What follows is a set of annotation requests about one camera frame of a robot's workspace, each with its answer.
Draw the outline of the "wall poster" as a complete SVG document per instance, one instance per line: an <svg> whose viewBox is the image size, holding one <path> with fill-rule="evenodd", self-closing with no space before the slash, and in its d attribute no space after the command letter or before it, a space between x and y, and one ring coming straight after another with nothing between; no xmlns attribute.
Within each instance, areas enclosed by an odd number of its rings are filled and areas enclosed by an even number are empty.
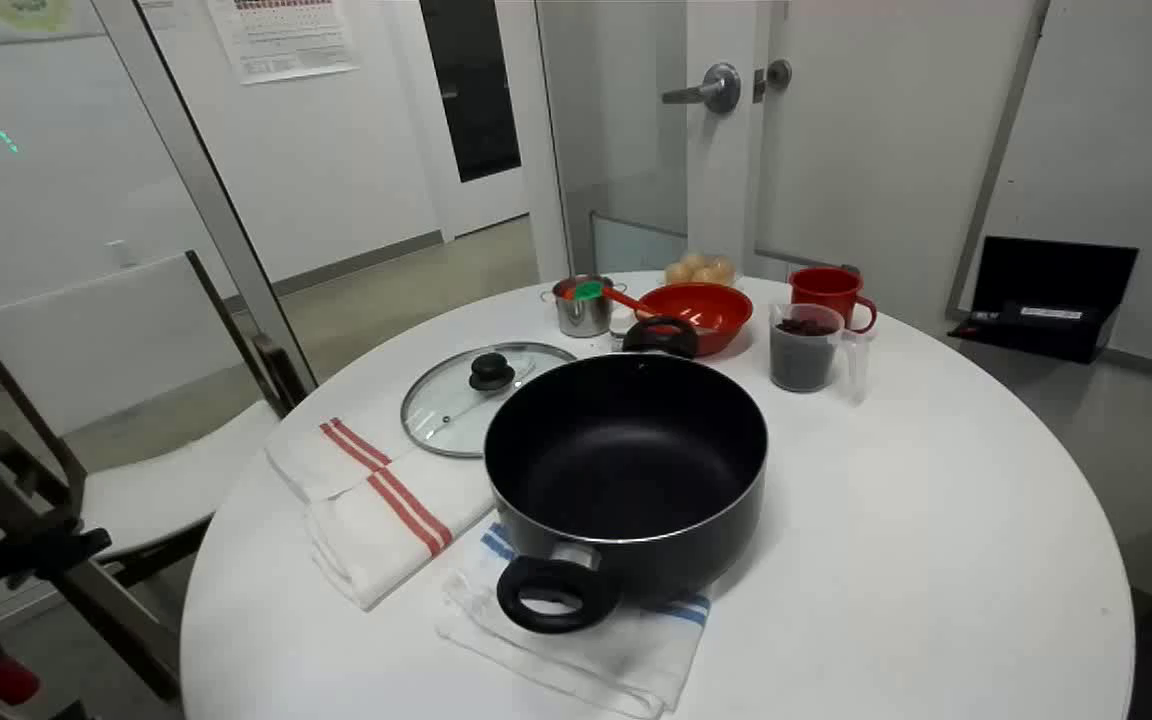
<svg viewBox="0 0 1152 720"><path fill-rule="evenodd" d="M355 64L341 0L203 0L244 82L310 79Z"/></svg>

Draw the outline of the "red bowl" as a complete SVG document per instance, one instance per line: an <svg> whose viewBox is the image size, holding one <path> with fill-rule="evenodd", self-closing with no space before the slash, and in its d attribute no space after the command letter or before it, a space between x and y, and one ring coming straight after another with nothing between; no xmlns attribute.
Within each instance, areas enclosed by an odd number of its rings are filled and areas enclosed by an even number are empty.
<svg viewBox="0 0 1152 720"><path fill-rule="evenodd" d="M720 354L754 321L754 301L730 283L665 283L635 301L641 321L689 321L702 353Z"/></svg>

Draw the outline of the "glass lid with black knob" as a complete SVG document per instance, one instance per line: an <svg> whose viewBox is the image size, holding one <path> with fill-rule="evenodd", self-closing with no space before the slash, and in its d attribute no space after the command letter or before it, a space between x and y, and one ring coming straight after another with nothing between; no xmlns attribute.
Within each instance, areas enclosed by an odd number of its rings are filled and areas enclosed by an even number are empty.
<svg viewBox="0 0 1152 720"><path fill-rule="evenodd" d="M482 461L499 405L527 380L567 364L542 340L503 340L432 364L400 400L404 437L435 457Z"/></svg>

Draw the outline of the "blue striped white towel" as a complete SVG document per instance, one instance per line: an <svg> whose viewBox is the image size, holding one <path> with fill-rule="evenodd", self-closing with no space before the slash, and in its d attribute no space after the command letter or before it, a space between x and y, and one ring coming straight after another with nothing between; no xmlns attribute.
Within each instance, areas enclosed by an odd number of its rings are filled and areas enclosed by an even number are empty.
<svg viewBox="0 0 1152 720"><path fill-rule="evenodd" d="M503 522L488 522L449 576L449 616L435 632L503 671L626 720L661 720L689 688L714 600L675 596L650 609L616 609L606 622L571 635L515 627L495 609L495 580L512 559Z"/></svg>

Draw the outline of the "white chair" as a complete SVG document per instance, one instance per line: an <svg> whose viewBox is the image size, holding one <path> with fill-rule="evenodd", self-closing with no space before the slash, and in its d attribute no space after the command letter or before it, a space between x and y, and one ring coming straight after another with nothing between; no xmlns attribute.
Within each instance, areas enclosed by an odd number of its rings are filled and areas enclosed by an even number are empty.
<svg viewBox="0 0 1152 720"><path fill-rule="evenodd" d="M249 372L256 400L179 447L90 469L78 430L137 406L188 405ZM130 586L191 550L244 457L296 405L286 353L244 335L196 250L0 303L0 387L58 457L67 513Z"/></svg>

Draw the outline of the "black cooking pot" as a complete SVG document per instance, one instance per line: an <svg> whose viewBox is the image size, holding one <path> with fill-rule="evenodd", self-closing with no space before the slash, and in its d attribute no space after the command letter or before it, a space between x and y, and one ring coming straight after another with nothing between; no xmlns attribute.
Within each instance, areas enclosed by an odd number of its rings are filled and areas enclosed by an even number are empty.
<svg viewBox="0 0 1152 720"><path fill-rule="evenodd" d="M512 542L495 609L564 635L707 593L754 542L764 462L760 405L707 364L591 354L527 380L483 437Z"/></svg>

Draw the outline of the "red striped white towel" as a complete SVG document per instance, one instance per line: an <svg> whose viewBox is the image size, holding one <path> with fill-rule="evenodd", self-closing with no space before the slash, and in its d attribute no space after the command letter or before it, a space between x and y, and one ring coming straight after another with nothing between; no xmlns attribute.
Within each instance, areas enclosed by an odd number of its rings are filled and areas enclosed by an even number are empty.
<svg viewBox="0 0 1152 720"><path fill-rule="evenodd" d="M317 562L365 610L494 508L483 469L411 444L392 400L304 400L264 452L304 502Z"/></svg>

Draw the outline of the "small metal cup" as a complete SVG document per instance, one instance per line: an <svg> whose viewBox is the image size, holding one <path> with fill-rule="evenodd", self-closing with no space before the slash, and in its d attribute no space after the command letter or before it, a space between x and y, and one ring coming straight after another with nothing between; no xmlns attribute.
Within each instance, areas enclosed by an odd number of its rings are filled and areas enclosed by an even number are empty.
<svg viewBox="0 0 1152 720"><path fill-rule="evenodd" d="M607 279L606 274L567 274L554 283L558 322L571 340L591 340L607 332Z"/></svg>

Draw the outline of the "bread rolls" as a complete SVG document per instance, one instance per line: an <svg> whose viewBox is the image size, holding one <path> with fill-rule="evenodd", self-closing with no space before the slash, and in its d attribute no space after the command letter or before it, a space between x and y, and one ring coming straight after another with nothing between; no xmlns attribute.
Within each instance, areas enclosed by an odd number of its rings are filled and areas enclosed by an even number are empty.
<svg viewBox="0 0 1152 720"><path fill-rule="evenodd" d="M665 283L735 283L735 267L723 256L681 256L665 267Z"/></svg>

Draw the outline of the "clear measuring cup dark contents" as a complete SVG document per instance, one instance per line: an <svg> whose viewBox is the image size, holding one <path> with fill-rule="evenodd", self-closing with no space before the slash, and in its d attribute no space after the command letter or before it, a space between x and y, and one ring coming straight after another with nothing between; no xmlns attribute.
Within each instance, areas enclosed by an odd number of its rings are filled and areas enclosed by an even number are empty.
<svg viewBox="0 0 1152 720"><path fill-rule="evenodd" d="M768 322L771 383L783 393L819 393L834 374L845 321L824 303L782 303Z"/></svg>

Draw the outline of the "black spoon in bowl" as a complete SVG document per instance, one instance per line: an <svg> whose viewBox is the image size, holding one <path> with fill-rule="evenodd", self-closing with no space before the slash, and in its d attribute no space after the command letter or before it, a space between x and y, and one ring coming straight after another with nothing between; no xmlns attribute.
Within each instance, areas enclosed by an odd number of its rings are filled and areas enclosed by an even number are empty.
<svg viewBox="0 0 1152 720"><path fill-rule="evenodd" d="M633 301L607 287L607 301L633 311L633 327L626 332L628 353L665 353L692 360L702 353L702 335L689 321L651 311L646 301Z"/></svg>

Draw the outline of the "red mug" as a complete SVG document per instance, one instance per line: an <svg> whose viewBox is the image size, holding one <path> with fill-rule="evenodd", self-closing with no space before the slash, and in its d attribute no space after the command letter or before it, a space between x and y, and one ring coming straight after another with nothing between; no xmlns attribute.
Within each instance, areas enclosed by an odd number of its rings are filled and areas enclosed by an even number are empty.
<svg viewBox="0 0 1152 720"><path fill-rule="evenodd" d="M865 297L865 274L850 265L807 265L790 283L795 303L824 303L852 332L867 332L880 321L880 308Z"/></svg>

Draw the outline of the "open black case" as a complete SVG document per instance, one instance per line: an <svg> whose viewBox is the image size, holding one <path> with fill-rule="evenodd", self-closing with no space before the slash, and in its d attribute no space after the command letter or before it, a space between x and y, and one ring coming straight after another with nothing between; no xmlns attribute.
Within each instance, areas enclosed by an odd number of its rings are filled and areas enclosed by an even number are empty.
<svg viewBox="0 0 1152 720"><path fill-rule="evenodd" d="M1131 267L1135 247L987 235L955 335L1091 364Z"/></svg>

